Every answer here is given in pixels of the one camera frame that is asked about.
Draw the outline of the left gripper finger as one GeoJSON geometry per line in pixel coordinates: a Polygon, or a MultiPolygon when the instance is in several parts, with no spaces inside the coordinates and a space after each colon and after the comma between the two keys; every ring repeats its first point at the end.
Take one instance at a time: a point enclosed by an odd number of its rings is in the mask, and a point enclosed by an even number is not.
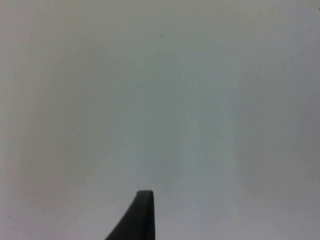
{"type": "Polygon", "coordinates": [[[139,190],[106,240],[155,240],[155,201],[152,190],[139,190]]]}

